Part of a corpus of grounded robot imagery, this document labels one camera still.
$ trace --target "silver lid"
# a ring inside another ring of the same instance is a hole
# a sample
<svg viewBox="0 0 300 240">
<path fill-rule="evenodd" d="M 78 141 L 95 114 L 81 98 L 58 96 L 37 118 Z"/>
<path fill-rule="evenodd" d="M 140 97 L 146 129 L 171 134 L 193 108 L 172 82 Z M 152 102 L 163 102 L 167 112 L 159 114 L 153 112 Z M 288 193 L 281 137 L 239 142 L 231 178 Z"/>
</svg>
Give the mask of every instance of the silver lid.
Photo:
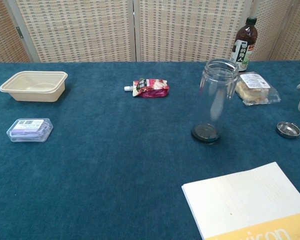
<svg viewBox="0 0 300 240">
<path fill-rule="evenodd" d="M 295 139 L 300 135 L 300 128 L 295 123 L 281 121 L 276 125 L 276 132 L 281 137 Z"/>
</svg>

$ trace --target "plastic tumbler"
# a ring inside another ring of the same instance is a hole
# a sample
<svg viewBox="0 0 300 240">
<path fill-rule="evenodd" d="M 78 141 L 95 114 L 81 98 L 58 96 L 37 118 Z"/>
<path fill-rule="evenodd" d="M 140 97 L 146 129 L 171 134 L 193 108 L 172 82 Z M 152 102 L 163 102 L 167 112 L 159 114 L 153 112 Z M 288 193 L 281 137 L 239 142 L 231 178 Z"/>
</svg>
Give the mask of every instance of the plastic tumbler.
<svg viewBox="0 0 300 240">
<path fill-rule="evenodd" d="M 238 66 L 226 59 L 208 61 L 202 73 L 192 135 L 210 145 L 219 137 L 238 81 Z"/>
</svg>

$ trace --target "beige takeout container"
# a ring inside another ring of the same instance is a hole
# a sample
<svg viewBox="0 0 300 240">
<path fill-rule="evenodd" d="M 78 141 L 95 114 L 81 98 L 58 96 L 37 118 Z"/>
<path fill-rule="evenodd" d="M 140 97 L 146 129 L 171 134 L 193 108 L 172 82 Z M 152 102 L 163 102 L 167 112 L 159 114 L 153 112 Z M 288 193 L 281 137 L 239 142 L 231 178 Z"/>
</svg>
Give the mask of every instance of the beige takeout container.
<svg viewBox="0 0 300 240">
<path fill-rule="evenodd" d="M 65 90 L 64 71 L 21 71 L 0 86 L 17 101 L 55 102 Z"/>
</svg>

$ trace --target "bottle label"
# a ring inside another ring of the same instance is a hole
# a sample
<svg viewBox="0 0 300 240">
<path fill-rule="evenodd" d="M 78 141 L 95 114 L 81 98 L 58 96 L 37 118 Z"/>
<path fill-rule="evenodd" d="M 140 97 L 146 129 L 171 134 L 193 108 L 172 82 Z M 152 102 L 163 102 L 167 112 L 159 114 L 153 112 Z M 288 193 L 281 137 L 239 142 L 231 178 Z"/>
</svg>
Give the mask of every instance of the bottle label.
<svg viewBox="0 0 300 240">
<path fill-rule="evenodd" d="M 249 57 L 253 52 L 255 45 L 248 45 L 247 41 L 237 40 L 234 43 L 235 52 L 231 53 L 230 61 L 238 64 L 239 71 L 247 69 L 249 64 Z"/>
</svg>

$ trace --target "plastic bag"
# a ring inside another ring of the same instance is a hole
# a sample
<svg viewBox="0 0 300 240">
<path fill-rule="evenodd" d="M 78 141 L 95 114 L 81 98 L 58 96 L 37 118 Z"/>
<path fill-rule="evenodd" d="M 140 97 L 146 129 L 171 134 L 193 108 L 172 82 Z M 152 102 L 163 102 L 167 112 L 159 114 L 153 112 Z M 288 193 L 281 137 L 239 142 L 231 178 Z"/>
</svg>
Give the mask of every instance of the plastic bag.
<svg viewBox="0 0 300 240">
<path fill-rule="evenodd" d="M 273 104 L 281 101 L 277 90 L 254 71 L 239 74 L 235 91 L 247 106 Z"/>
</svg>

